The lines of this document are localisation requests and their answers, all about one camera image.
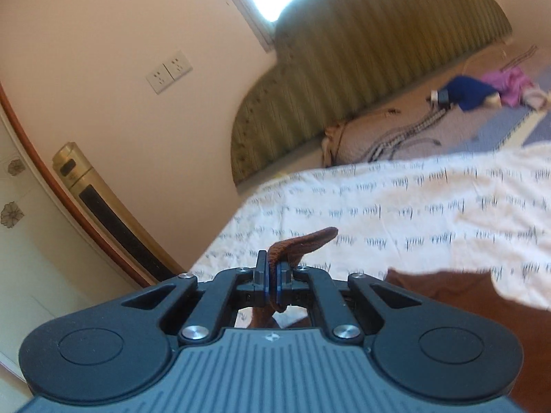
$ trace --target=bed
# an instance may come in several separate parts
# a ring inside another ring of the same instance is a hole
[[[493,0],[359,0],[361,8],[355,1],[296,0],[278,21],[278,64],[247,93],[233,125],[236,184],[318,141],[336,121],[373,113],[374,138],[394,122],[377,114],[379,107],[400,107],[400,123],[416,122],[428,91],[462,72],[478,76],[521,59],[528,75],[551,88],[551,54],[512,41]],[[407,21],[408,8],[416,23]],[[390,19],[374,23],[382,13]],[[384,278],[391,267],[491,272],[502,296],[549,308],[551,145],[539,142],[551,139],[545,116],[525,108],[452,110],[423,132],[439,139],[436,149],[425,144],[393,161],[266,182],[191,272],[206,281],[224,269],[253,267],[258,250],[335,226],[337,238],[303,264],[341,280],[353,272]],[[285,326],[304,315],[290,307],[274,317]],[[245,309],[236,326],[249,321]]]

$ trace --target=bed sheet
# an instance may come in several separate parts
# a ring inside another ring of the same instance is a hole
[[[447,269],[492,274],[503,297],[549,308],[551,144],[303,171],[261,186],[192,267],[200,281],[254,267],[258,250],[328,226],[304,256],[334,279]],[[289,308],[280,324],[304,316]],[[249,324],[240,311],[236,327]]]

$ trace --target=tiled wall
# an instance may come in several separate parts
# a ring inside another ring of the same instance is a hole
[[[135,289],[68,221],[0,120],[0,413],[29,392],[18,350],[41,323]]]

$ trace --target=silver screw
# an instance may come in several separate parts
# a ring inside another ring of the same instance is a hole
[[[354,339],[360,335],[360,329],[353,324],[341,324],[333,329],[333,333],[340,339]]]
[[[193,325],[182,329],[182,335],[190,340],[204,339],[209,333],[209,330],[204,326]]]

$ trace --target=beige wall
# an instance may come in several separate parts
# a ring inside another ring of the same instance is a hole
[[[533,20],[543,39],[548,1],[498,0],[517,33]],[[42,158],[76,141],[191,265],[239,206],[232,120],[275,61],[231,0],[0,0],[0,26],[0,80]],[[157,96],[144,76],[177,49],[194,71]]]

